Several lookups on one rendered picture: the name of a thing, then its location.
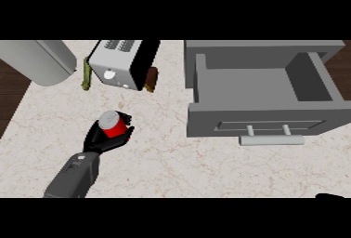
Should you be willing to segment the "brown bread slice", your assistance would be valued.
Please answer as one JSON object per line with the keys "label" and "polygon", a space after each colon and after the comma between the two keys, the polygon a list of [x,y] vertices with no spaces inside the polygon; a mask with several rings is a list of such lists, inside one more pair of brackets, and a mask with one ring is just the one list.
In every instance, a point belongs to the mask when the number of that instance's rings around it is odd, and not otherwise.
{"label": "brown bread slice", "polygon": [[156,81],[158,81],[158,68],[156,67],[151,67],[148,70],[148,74],[146,74],[146,84],[145,84],[145,88],[148,92],[153,92],[155,90],[155,86],[156,86]]}

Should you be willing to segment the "silver toaster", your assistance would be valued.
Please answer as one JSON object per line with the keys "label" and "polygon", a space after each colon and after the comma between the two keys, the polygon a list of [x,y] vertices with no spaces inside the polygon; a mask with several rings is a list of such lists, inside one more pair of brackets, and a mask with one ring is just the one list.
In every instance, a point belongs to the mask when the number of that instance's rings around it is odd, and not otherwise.
{"label": "silver toaster", "polygon": [[159,40],[97,42],[87,57],[87,64],[103,84],[143,90],[159,44]]}

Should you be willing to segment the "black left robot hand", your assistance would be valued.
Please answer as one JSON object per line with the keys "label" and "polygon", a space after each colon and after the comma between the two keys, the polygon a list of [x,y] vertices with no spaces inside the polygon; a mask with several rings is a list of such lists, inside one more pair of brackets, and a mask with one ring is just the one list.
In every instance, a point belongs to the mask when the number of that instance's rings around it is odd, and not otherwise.
{"label": "black left robot hand", "polygon": [[87,132],[83,152],[97,152],[99,154],[102,154],[103,152],[108,152],[127,144],[134,130],[134,127],[130,125],[131,116],[122,112],[115,112],[120,113],[127,125],[125,134],[115,138],[109,138],[102,128],[99,127],[97,119]]}

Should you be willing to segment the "grey open drawer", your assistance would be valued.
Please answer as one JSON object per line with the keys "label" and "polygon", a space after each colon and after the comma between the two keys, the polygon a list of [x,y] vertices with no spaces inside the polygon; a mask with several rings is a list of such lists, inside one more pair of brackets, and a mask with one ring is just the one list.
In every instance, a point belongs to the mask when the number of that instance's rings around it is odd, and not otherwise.
{"label": "grey open drawer", "polygon": [[260,102],[347,101],[316,53],[301,53],[279,69],[210,69],[196,56],[198,101],[205,106]]}

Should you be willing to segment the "grey drawer front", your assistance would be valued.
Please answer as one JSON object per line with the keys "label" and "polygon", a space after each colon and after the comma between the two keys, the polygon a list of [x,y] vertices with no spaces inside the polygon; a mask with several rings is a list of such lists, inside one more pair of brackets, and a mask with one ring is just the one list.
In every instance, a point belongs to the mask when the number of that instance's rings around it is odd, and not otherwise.
{"label": "grey drawer front", "polygon": [[288,125],[294,135],[316,136],[350,123],[351,101],[254,102],[246,106],[190,103],[186,135],[239,137],[248,126],[257,135],[282,135]]}

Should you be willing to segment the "red can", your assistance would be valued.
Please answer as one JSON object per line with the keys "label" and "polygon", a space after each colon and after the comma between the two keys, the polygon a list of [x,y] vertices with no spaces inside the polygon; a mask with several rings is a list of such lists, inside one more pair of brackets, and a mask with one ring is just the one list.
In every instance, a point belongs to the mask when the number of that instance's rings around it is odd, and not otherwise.
{"label": "red can", "polygon": [[120,113],[106,111],[99,118],[99,127],[109,138],[124,135],[127,132],[127,125]]}

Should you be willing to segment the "green vegetable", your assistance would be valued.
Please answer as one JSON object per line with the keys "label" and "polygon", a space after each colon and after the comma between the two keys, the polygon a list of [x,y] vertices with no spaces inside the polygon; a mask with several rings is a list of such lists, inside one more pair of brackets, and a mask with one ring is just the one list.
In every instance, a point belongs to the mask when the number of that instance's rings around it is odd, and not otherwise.
{"label": "green vegetable", "polygon": [[92,74],[92,69],[89,66],[89,57],[84,58],[84,80],[81,87],[86,91],[90,89],[90,74]]}

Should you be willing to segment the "pale grey rounded appliance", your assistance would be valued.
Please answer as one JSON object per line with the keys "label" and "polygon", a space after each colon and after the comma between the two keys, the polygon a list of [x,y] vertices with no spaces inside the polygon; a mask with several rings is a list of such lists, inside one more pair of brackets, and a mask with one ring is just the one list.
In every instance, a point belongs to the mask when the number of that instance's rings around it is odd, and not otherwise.
{"label": "pale grey rounded appliance", "polygon": [[77,69],[62,40],[0,40],[0,59],[40,86],[61,84]]}

